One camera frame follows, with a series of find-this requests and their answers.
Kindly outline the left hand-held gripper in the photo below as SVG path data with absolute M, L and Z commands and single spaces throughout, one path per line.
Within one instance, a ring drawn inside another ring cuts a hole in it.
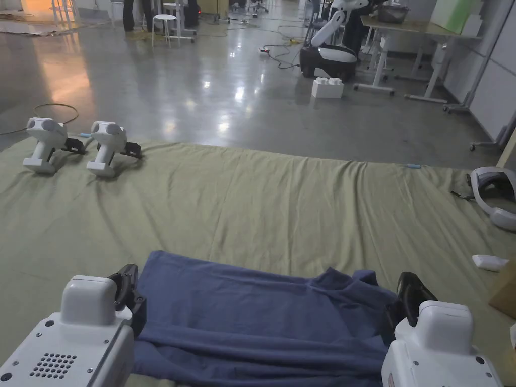
M 60 311 L 39 322 L 1 366 L 1 386 L 125 386 L 134 337 L 147 322 L 138 278 L 136 264 L 108 278 L 72 277 Z

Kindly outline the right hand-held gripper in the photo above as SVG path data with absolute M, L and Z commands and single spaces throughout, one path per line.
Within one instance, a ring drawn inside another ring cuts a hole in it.
M 383 386 L 502 386 L 497 372 L 472 344 L 471 311 L 437 301 L 412 272 L 402 272 L 394 302 L 384 311 Z

